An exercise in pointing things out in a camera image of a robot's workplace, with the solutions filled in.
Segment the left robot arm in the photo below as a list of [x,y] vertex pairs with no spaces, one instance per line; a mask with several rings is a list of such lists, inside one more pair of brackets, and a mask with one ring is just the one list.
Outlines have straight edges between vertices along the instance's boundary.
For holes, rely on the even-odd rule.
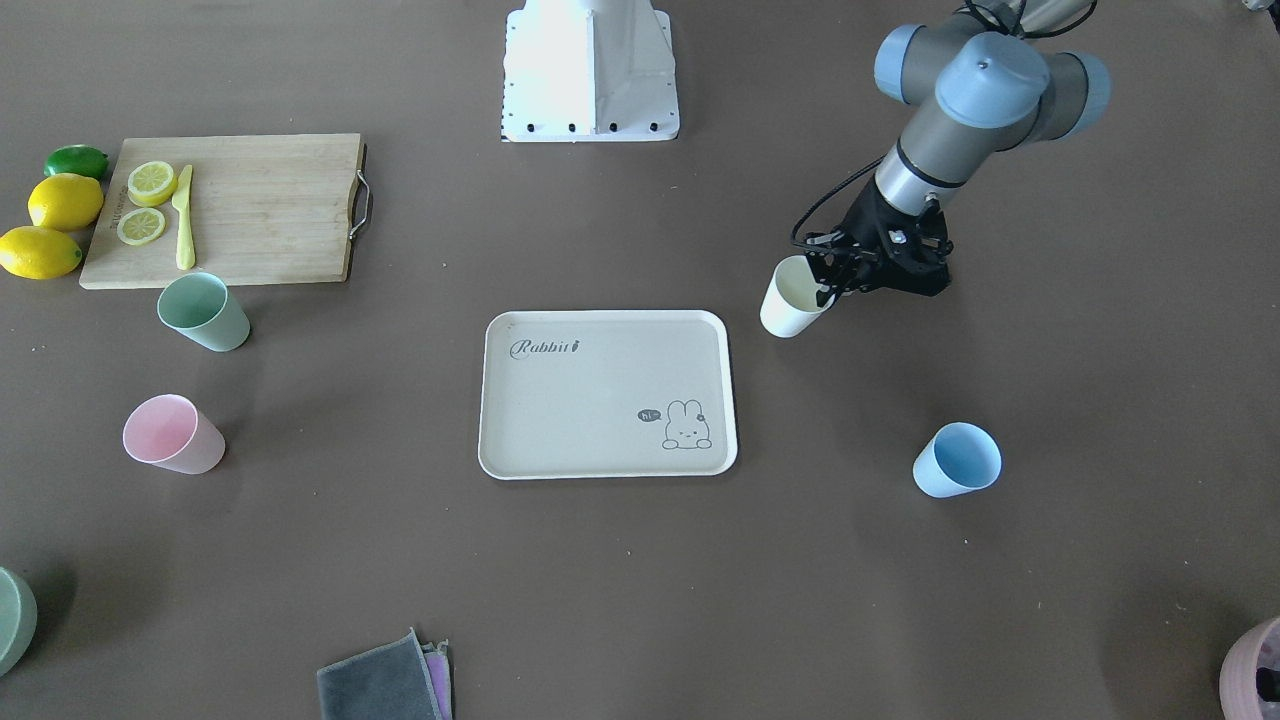
[[1110,100],[1105,64],[1085,53],[1044,55],[1093,1],[969,1],[946,22],[900,26],[876,55],[874,79],[914,108],[873,178],[826,234],[799,240],[818,307],[856,291],[933,296],[950,282],[946,202],[992,154],[1093,126]]

